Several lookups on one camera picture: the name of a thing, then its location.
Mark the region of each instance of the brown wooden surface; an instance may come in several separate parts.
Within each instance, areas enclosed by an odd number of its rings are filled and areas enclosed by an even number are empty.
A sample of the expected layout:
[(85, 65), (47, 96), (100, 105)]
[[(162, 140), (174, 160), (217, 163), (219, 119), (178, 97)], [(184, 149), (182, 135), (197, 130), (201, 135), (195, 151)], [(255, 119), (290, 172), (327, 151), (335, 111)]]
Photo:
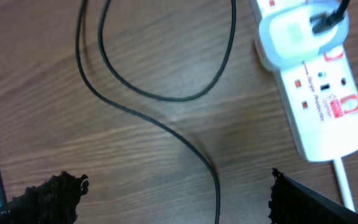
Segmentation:
[[(103, 94), (163, 121), (208, 154), (219, 171), (221, 223), (270, 223), (277, 167), (339, 200), (332, 167), (295, 151), (271, 74), (255, 54), (248, 0), (219, 83), (201, 99), (164, 103), (139, 96), (107, 70), (96, 32), (104, 1), (86, 17), (89, 79)], [(0, 166), (8, 198), (67, 170), (88, 174), (77, 223), (212, 223), (213, 181), (181, 142), (93, 96), (75, 62), (80, 1), (0, 1)], [(347, 54), (358, 86), (358, 0), (349, 9)], [(229, 0), (113, 1), (106, 51), (133, 84), (167, 96), (196, 93), (217, 71), (229, 38)], [(358, 211), (358, 152), (345, 158)]]

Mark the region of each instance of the power strip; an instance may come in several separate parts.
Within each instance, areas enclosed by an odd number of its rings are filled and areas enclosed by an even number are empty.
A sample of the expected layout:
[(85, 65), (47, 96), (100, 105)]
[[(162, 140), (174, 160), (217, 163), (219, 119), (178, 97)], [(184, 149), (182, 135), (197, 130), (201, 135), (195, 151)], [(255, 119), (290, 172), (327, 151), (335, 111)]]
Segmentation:
[[(259, 24), (266, 16), (311, 1), (250, 2)], [(343, 45), (273, 75), (302, 157), (332, 161), (358, 150), (358, 91)]]

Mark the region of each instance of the white charger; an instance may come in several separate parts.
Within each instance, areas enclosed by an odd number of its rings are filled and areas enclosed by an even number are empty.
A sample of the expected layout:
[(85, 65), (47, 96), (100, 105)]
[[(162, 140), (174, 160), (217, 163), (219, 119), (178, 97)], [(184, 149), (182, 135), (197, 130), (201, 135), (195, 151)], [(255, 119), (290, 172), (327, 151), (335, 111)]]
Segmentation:
[(333, 161), (344, 204), (355, 211), (341, 159), (358, 150), (358, 91), (342, 45), (349, 0), (250, 1), (255, 46), (273, 71), (298, 153)]
[(341, 45), (349, 33), (349, 16), (332, 29), (315, 34), (320, 19), (337, 10), (337, 1), (312, 2), (263, 18), (255, 37), (257, 51), (267, 70), (294, 67)]

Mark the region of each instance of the white power cord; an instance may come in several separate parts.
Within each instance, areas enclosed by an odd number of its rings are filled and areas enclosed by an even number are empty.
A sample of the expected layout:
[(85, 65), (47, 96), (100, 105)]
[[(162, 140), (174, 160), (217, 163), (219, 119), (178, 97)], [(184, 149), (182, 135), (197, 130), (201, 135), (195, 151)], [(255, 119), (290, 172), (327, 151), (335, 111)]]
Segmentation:
[(351, 188), (349, 182), (347, 181), (346, 171), (343, 161), (341, 158), (339, 158), (339, 159), (334, 159), (333, 163), (334, 163), (336, 178), (338, 179), (339, 188), (341, 189), (341, 195), (344, 205), (349, 210), (356, 212), (356, 209), (354, 208), (354, 204), (353, 204)]

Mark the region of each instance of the cable connector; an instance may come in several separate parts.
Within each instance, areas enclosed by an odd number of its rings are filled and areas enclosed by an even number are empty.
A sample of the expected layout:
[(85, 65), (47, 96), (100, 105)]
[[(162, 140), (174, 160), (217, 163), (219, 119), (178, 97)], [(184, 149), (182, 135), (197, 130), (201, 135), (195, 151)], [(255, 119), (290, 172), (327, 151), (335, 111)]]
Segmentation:
[(337, 12), (333, 12), (331, 15), (326, 13), (318, 14), (310, 18), (310, 22), (317, 23), (313, 26), (313, 34), (320, 34), (329, 29), (332, 29), (336, 24), (340, 23), (344, 19), (344, 14), (338, 15)]

